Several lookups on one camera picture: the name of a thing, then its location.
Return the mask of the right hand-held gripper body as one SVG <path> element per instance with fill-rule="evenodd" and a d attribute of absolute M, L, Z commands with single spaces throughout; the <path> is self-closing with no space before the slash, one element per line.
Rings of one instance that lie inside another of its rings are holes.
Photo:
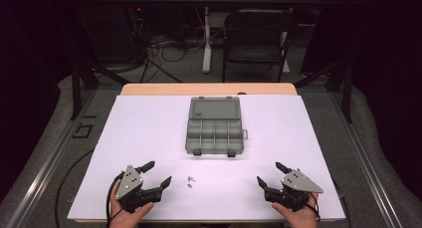
<path fill-rule="evenodd" d="M 264 183 L 266 201 L 277 202 L 292 211 L 298 211 L 308 205 L 312 193 L 323 193 L 323 189 L 299 169 L 281 168 L 281 172 L 285 174 L 281 179 L 281 189 L 269 187 Z"/>

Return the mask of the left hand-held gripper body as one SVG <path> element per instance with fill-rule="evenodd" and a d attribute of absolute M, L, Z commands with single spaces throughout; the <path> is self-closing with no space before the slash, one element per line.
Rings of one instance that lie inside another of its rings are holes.
<path fill-rule="evenodd" d="M 163 191 L 158 187 L 143 189 L 143 178 L 135 169 L 132 165 L 126 168 L 115 195 L 122 208 L 130 213 L 149 202 L 159 202 Z"/>

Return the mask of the person's left hand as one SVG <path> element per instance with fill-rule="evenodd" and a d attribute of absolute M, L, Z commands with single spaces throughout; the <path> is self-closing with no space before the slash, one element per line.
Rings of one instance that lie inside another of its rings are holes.
<path fill-rule="evenodd" d="M 154 204 L 149 202 L 133 213 L 127 212 L 121 208 L 120 203 L 115 199 L 117 189 L 120 181 L 118 180 L 113 186 L 110 194 L 110 221 L 108 222 L 108 228 L 137 228 L 139 221 L 148 214 L 153 208 Z"/>

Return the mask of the person's right hand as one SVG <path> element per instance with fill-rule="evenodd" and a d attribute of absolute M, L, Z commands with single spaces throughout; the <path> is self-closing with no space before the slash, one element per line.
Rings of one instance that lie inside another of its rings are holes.
<path fill-rule="evenodd" d="M 317 228 L 317 215 L 308 207 L 296 212 L 277 202 L 272 207 L 288 220 L 291 228 Z"/>

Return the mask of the white table cover sheet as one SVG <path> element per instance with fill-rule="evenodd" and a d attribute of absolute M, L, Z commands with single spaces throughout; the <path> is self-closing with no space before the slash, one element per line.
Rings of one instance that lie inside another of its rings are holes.
<path fill-rule="evenodd" d="M 157 222 L 276 221 L 282 217 L 264 198 L 257 176 L 278 187 L 276 162 L 297 168 L 323 189 L 322 220 L 341 220 L 344 212 L 321 153 L 304 101 L 299 96 L 240 98 L 248 132 L 242 154 L 194 156 L 185 150 L 190 97 L 119 96 L 98 141 L 69 218 L 100 221 L 113 179 L 128 165 L 153 160 L 144 187 L 171 176 L 162 199 L 147 215 Z M 193 176 L 196 182 L 189 182 Z"/>

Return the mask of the grey plastic compartment box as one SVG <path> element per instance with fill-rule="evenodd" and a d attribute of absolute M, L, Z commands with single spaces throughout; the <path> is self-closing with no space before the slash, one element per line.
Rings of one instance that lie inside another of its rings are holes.
<path fill-rule="evenodd" d="M 191 99 L 185 140 L 188 154 L 235 157 L 243 153 L 247 138 L 238 97 Z"/>

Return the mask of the wooden table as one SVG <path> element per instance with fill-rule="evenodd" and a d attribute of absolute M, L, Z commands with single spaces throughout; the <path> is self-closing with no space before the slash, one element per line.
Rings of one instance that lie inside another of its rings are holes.
<path fill-rule="evenodd" d="M 290 83 L 183 83 L 127 84 L 122 96 L 225 96 L 225 95 L 289 95 L 297 90 Z"/>

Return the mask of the black metal stand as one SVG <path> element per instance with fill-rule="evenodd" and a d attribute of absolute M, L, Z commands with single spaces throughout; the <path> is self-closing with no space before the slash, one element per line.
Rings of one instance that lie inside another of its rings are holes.
<path fill-rule="evenodd" d="M 310 82 L 320 78 L 324 74 L 329 74 L 328 80 L 324 84 L 327 92 L 335 92 L 342 85 L 342 102 L 341 111 L 345 119 L 352 123 L 350 107 L 351 107 L 351 87 L 352 87 L 352 64 L 353 58 L 346 58 L 341 61 L 334 62 L 327 67 L 311 73 L 305 78 L 294 83 L 296 88 L 301 88 Z"/>
<path fill-rule="evenodd" d="M 71 119 L 76 119 L 82 111 L 81 83 L 84 83 L 89 90 L 96 90 L 100 82 L 95 72 L 118 82 L 121 85 L 128 84 L 128 80 L 106 69 L 92 56 L 92 46 L 83 36 L 74 36 L 68 42 L 72 55 L 72 93 L 73 93 L 73 114 Z"/>

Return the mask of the white table leg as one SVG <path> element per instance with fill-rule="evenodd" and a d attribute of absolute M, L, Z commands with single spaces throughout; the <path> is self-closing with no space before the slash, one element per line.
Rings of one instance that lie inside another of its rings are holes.
<path fill-rule="evenodd" d="M 210 17 L 209 17 L 209 8 L 204 8 L 204 57 L 203 57 L 203 68 L 202 72 L 204 74 L 209 74 L 211 72 L 211 57 L 212 57 L 212 46 L 211 46 L 211 35 L 210 35 Z"/>

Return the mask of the black folding chair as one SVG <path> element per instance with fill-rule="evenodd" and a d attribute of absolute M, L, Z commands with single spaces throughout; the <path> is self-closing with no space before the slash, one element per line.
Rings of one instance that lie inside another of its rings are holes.
<path fill-rule="evenodd" d="M 223 27 L 222 82 L 228 64 L 277 65 L 281 80 L 291 43 L 290 34 L 297 27 L 292 12 L 271 9 L 240 9 L 230 13 Z"/>

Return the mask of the metal floor rail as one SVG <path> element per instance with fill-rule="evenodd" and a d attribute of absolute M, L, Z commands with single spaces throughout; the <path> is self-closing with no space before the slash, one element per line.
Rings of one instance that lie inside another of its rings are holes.
<path fill-rule="evenodd" d="M 350 123 L 343 114 L 340 95 L 337 93 L 329 93 L 328 96 L 330 97 L 334 109 L 340 115 L 340 120 L 343 123 L 343 126 L 347 130 L 348 136 L 352 142 L 354 156 L 356 157 L 359 168 L 362 171 L 387 228 L 403 228 L 402 223 L 393 208 L 391 200 L 389 199 L 353 124 Z"/>
<path fill-rule="evenodd" d="M 37 206 L 66 151 L 83 113 L 96 90 L 82 96 L 82 108 L 74 119 L 71 94 L 62 90 L 58 105 L 24 169 L 0 204 L 0 228 L 23 228 Z"/>

